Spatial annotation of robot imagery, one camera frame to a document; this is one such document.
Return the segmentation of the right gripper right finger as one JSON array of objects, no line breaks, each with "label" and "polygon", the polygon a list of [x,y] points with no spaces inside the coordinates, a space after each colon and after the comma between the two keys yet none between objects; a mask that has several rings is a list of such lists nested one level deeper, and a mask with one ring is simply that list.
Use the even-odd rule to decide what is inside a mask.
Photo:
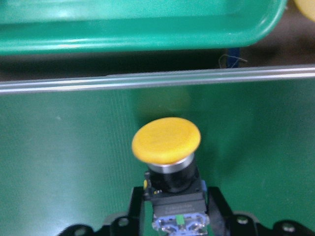
[{"label": "right gripper right finger", "polygon": [[207,213],[210,221],[226,221],[233,212],[218,187],[208,187]]}]

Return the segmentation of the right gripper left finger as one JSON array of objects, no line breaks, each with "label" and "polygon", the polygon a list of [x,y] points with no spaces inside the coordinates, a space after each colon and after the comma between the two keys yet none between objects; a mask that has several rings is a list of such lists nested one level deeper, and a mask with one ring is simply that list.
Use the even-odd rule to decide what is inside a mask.
[{"label": "right gripper left finger", "polygon": [[144,189],[141,186],[132,189],[127,216],[132,219],[140,219],[144,214]]}]

